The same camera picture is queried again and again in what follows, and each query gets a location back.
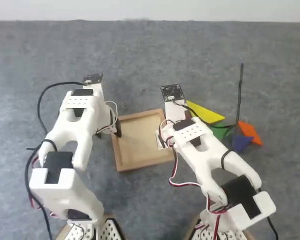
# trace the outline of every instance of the yellow triangle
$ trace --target yellow triangle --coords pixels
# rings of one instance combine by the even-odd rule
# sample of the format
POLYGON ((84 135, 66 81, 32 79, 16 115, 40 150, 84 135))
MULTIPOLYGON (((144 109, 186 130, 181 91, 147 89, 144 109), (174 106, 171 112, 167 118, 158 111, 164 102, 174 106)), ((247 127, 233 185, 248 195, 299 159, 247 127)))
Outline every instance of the yellow triangle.
POLYGON ((191 101, 186 101, 186 104, 192 108, 196 114, 198 114, 198 116, 200 118, 202 118, 205 122, 207 122, 208 124, 213 124, 215 122, 221 121, 223 119, 225 119, 224 116, 215 113, 209 109, 204 108, 203 106, 200 106, 198 104, 195 104, 191 101))

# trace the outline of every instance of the floor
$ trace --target floor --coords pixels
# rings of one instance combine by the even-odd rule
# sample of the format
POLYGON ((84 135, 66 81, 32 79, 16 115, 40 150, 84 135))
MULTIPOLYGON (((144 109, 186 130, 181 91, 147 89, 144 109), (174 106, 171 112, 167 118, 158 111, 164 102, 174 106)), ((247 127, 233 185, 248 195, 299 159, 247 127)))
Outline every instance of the floor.
MULTIPOLYGON (((164 107, 160 86, 181 84, 185 97, 235 118, 240 63, 245 63, 241 119, 264 146, 242 157, 260 174, 277 206, 271 217, 282 240, 300 240, 300 23, 250 22, 0 22, 0 239, 43 240, 39 211, 24 187, 25 150, 45 136, 36 118, 49 84, 104 72, 106 100, 119 115, 164 107)), ((43 121, 53 126, 66 91, 51 89, 43 121)), ((94 139, 86 185, 116 216, 130 240, 179 240, 205 208, 199 189, 167 183, 172 162, 117 173, 109 136, 94 139)), ((214 173, 218 181, 227 176, 214 173)), ((181 161, 177 181, 195 181, 181 161)), ((65 224, 50 220, 56 236, 65 224)), ((273 240, 264 220, 249 229, 273 240)))

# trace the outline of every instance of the wooden tray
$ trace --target wooden tray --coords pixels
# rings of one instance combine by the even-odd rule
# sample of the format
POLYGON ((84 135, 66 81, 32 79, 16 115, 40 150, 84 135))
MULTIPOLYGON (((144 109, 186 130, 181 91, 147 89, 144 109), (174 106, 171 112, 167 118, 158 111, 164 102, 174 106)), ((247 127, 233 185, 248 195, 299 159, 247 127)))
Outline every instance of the wooden tray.
POLYGON ((162 109, 120 116, 122 137, 111 135, 118 172, 174 159, 171 149, 158 149, 156 130, 165 119, 162 109))

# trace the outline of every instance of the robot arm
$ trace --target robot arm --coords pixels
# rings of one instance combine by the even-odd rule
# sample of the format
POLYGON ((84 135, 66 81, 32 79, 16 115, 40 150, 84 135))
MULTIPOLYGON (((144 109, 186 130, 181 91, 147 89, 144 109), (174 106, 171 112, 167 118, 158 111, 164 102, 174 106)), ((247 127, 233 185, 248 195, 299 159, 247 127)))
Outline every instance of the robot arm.
MULTIPOLYGON (((167 124, 162 130, 162 137, 167 139, 169 136, 173 136, 174 149, 181 154, 195 173, 203 194, 208 193, 210 199, 216 203, 228 205, 224 190, 211 175, 212 170, 222 168, 221 159, 228 149, 198 117, 181 120, 175 125, 167 124)), ((245 175, 255 190, 261 187, 261 179, 257 172, 237 153, 232 151, 227 154, 223 165, 228 172, 237 176, 245 175)))
POLYGON ((98 238, 104 220, 102 203, 81 181, 77 171, 87 167, 92 150, 93 135, 114 133, 121 136, 120 123, 115 113, 104 101, 102 73, 84 78, 83 89, 68 91, 59 109, 53 129, 43 142, 38 158, 40 168, 34 168, 29 181, 31 192, 36 194, 47 208, 58 218, 69 224, 79 224, 87 232, 95 229, 98 238), (74 153, 59 151, 70 142, 76 141, 74 153))
MULTIPOLYGON (((220 218, 220 230, 244 230, 274 213, 276 206, 269 194, 256 192, 262 185, 257 172, 236 152, 229 151, 198 117, 186 119, 185 108, 180 106, 187 105, 180 85, 163 86, 161 91, 166 119, 175 122, 168 122, 161 130, 161 136, 163 140, 170 139, 170 146, 173 145, 193 170, 202 193, 216 203, 214 206, 227 206, 226 213, 220 218), (217 168, 231 172, 237 178, 219 186, 211 175, 217 168)), ((203 211, 201 220, 205 219, 213 226, 216 216, 208 213, 203 211)))
MULTIPOLYGON (((77 142, 72 164, 74 169, 84 171, 87 167, 93 141, 92 136, 103 130, 104 133, 116 133, 116 114, 105 103, 102 90, 102 75, 94 76, 84 89, 68 91, 62 101, 58 118, 53 129, 46 138, 52 140, 57 149, 61 149, 70 141, 77 142)), ((48 152, 53 151, 48 142, 44 142, 39 150, 41 167, 48 152)))

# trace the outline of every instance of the colored puzzle piece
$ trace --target colored puzzle piece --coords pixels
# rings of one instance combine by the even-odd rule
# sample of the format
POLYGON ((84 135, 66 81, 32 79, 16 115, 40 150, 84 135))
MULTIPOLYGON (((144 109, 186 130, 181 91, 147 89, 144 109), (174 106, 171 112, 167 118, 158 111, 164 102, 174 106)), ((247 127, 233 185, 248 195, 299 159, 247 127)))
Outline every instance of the colored puzzle piece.
MULTIPOLYGON (((213 126, 217 126, 217 127, 223 127, 225 126, 225 124, 219 122, 219 123, 216 123, 214 124, 213 126)), ((227 131, 227 128, 215 128, 215 127, 212 127, 212 126, 209 126, 209 128, 212 130, 213 132, 213 135, 219 140, 219 141, 222 141, 222 139, 224 138, 224 135, 227 131)))
POLYGON ((252 142, 255 144, 258 144, 260 146, 262 146, 264 143, 261 141, 261 138, 259 137, 259 135, 257 134, 257 131, 255 130, 255 127, 243 122, 243 121, 239 121, 239 126, 243 132, 243 134, 247 137, 253 137, 252 142))
POLYGON ((202 118, 205 122, 207 122, 208 124, 213 124, 215 122, 221 121, 223 119, 225 119, 224 116, 215 113, 214 111, 211 111, 209 109, 204 108, 203 106, 200 106, 198 104, 195 104, 191 101, 186 101, 186 104, 192 108, 196 114, 198 114, 198 116, 200 118, 202 118))
POLYGON ((233 149, 236 153, 242 152, 246 146, 248 146, 251 141, 254 139, 253 136, 244 136, 244 135, 235 135, 230 134, 224 140, 224 144, 227 148, 233 149))

